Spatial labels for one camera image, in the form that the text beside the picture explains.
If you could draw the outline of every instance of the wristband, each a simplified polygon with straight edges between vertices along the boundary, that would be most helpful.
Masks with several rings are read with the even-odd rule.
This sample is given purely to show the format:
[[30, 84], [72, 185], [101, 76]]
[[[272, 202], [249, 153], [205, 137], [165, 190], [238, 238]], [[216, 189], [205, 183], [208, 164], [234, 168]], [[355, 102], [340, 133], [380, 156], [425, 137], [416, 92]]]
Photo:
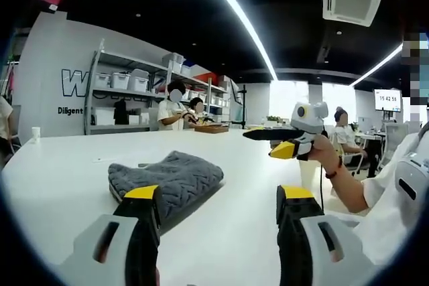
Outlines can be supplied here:
[[[341, 155], [339, 155], [339, 162], [338, 162], [338, 169], [340, 169], [343, 166], [343, 157]], [[332, 179], [333, 177], [335, 177], [337, 175], [337, 171], [334, 171], [334, 173], [331, 174], [325, 174], [324, 176], [327, 179]]]

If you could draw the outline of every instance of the paper cup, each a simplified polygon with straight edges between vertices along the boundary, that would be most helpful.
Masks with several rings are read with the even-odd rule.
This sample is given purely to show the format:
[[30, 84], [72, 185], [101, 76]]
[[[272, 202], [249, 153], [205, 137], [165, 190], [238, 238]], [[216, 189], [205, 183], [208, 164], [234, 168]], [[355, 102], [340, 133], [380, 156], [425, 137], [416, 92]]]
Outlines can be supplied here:
[[35, 143], [38, 143], [40, 141], [40, 128], [32, 127], [32, 133], [33, 133], [33, 141]]

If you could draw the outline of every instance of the ceiling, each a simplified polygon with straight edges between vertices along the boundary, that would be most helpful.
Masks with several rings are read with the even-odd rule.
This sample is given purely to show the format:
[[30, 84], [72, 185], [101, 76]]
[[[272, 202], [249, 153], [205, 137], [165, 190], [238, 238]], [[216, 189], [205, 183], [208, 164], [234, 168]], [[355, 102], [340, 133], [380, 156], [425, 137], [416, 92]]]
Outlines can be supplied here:
[[[350, 84], [354, 75], [364, 74], [395, 49], [409, 28], [407, 0], [381, 0], [370, 27], [324, 20], [322, 0], [238, 2], [280, 80]], [[58, 10], [69, 12], [69, 19], [178, 52], [236, 82], [271, 80], [252, 39], [225, 0], [62, 0]], [[320, 60], [323, 48], [329, 48], [328, 56]], [[398, 56], [357, 88], [401, 88], [408, 67]]]

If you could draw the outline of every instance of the air conditioner vent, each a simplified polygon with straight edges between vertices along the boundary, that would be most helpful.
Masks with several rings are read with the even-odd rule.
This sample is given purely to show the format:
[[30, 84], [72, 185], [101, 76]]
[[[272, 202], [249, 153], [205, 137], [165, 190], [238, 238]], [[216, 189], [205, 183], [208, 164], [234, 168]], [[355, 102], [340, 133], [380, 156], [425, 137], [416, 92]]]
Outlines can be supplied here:
[[369, 27], [381, 0], [323, 0], [323, 18]]

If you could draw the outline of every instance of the screen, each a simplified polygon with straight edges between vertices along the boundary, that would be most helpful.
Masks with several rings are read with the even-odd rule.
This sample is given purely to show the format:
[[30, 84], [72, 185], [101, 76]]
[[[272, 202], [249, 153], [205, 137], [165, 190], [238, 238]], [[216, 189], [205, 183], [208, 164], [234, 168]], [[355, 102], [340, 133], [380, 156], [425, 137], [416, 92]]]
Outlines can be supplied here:
[[375, 109], [379, 111], [401, 111], [400, 90], [374, 90]]

